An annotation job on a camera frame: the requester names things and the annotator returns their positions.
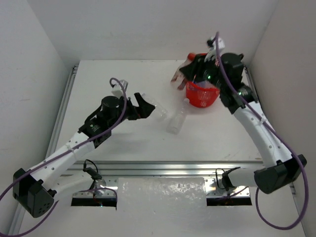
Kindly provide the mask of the red mesh plastic bin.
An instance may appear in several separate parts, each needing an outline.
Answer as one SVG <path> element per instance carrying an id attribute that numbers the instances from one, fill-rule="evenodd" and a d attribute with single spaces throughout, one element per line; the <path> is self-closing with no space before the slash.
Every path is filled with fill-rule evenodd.
<path id="1" fill-rule="evenodd" d="M 190 104 L 197 108 L 207 108 L 211 106 L 220 94 L 220 89 L 208 82 L 195 84 L 188 81 L 186 85 L 186 97 Z"/>

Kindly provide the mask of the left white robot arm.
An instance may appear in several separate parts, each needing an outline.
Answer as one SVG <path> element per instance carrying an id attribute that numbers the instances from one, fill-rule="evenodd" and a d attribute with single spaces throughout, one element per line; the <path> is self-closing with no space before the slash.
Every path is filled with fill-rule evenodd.
<path id="1" fill-rule="evenodd" d="M 155 106 L 134 94 L 138 106 L 130 98 L 106 96 L 90 114 L 72 138 L 42 163 L 13 174 L 13 197 L 34 218 L 45 214 L 57 200 L 60 189 L 55 180 L 76 161 L 94 151 L 112 134 L 112 129 L 124 120 L 146 119 Z"/>

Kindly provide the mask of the aluminium front rail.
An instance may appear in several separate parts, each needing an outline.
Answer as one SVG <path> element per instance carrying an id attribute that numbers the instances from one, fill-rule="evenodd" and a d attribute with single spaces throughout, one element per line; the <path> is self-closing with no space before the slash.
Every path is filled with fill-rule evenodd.
<path id="1" fill-rule="evenodd" d="M 257 163 L 178 163 L 178 162 L 102 162 L 99 167 L 88 167 L 84 162 L 62 158 L 44 160 L 28 171 L 14 174 L 17 182 L 14 197 L 26 197 L 28 202 L 51 205 L 65 196 L 83 193 L 103 197 L 116 193 L 117 179 L 124 177 L 187 178 L 202 177 L 211 186 L 206 188 L 219 197 L 243 187 L 255 187 L 254 173 L 261 168 Z"/>

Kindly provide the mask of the aluminium left side rail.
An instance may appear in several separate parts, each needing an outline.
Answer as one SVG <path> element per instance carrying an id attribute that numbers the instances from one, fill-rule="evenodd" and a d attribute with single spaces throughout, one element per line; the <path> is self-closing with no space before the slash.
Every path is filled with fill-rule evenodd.
<path id="1" fill-rule="evenodd" d="M 71 91 L 73 88 L 75 77 L 76 77 L 76 74 L 78 71 L 78 67 L 79 67 L 78 64 L 74 65 L 70 71 L 45 158 L 47 158 L 48 156 L 53 154 L 57 148 L 58 138 L 60 135 L 62 123 L 63 123 L 64 116 L 66 113 L 67 105 L 69 102 L 69 98 L 71 95 Z M 19 234 L 19 231 L 20 231 L 20 228 L 22 225 L 22 221 L 24 218 L 24 214 L 25 214 L 24 207 L 22 205 L 18 204 L 16 211 L 15 211 L 15 214 L 14 214 L 14 217 L 13 217 L 13 220 L 12 220 L 11 225 L 10 225 L 10 229 L 8 231 L 9 235 Z"/>

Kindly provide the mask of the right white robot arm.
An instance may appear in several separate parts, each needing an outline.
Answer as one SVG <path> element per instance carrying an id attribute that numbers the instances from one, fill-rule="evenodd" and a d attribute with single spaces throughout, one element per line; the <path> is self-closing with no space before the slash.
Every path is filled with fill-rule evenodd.
<path id="1" fill-rule="evenodd" d="M 242 82 L 243 54 L 224 53 L 221 56 L 225 73 L 235 91 L 231 91 L 227 85 L 218 60 L 205 58 L 205 54 L 190 53 L 179 71 L 188 81 L 207 81 L 220 90 L 219 97 L 223 105 L 247 131 L 264 164 L 264 168 L 258 170 L 236 167 L 225 171 L 219 187 L 230 191 L 238 186 L 250 186 L 270 194 L 296 181 L 301 174 L 298 162 L 306 165 L 306 158 L 303 155 L 295 158 L 273 134 L 274 129 L 263 114 L 253 91 Z"/>

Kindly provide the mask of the clear bottle white cap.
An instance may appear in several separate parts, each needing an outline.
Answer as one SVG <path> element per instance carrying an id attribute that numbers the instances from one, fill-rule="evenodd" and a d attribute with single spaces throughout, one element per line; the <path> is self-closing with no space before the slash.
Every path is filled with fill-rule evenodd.
<path id="1" fill-rule="evenodd" d="M 167 110 L 154 97 L 146 93 L 143 93 L 141 96 L 146 102 L 155 106 L 150 117 L 157 121 L 163 121 L 167 118 Z"/>
<path id="2" fill-rule="evenodd" d="M 174 116 L 171 118 L 166 131 L 171 134 L 178 134 L 184 124 L 189 111 L 190 100 L 185 98 L 180 107 L 176 110 Z"/>

